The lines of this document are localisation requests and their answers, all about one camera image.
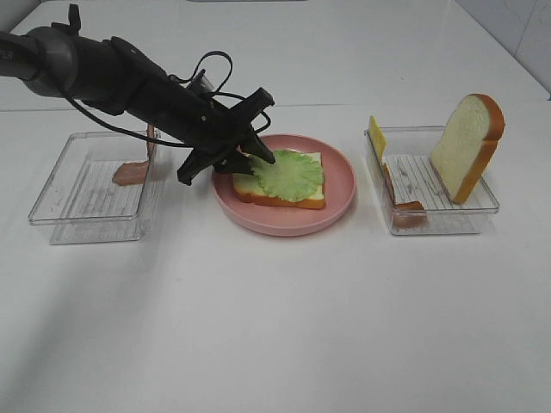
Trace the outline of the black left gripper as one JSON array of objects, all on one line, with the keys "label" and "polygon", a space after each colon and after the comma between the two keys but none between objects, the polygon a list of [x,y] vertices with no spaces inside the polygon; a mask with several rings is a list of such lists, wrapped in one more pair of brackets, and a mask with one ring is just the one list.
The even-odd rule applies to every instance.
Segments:
[{"label": "black left gripper", "polygon": [[198,74],[184,87],[129,42],[114,36],[110,45],[129,64],[132,75],[142,76],[125,111],[192,148],[177,171],[179,182],[189,185],[210,166],[220,174],[252,175],[248,155],[276,162],[251,124],[274,104],[267,90],[259,88],[228,108],[215,100],[218,90],[202,87]]}]

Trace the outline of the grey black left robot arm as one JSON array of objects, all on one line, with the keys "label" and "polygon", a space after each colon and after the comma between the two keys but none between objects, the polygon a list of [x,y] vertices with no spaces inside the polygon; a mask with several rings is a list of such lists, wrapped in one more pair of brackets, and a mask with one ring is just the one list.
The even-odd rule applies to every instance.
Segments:
[{"label": "grey black left robot arm", "polygon": [[[80,28],[79,8],[72,4],[66,23],[54,22],[24,35],[2,33],[2,76],[20,79],[38,96],[65,99],[109,131],[189,148],[177,171],[179,182],[186,185],[209,167],[222,174],[248,174],[250,155],[275,162],[252,125],[274,103],[268,91],[238,96],[229,108],[218,102],[223,93],[212,87],[201,67],[187,79],[169,75],[128,41],[116,36],[88,39]],[[171,139],[161,142],[111,125],[92,114],[93,109],[111,116],[128,113]]]}]

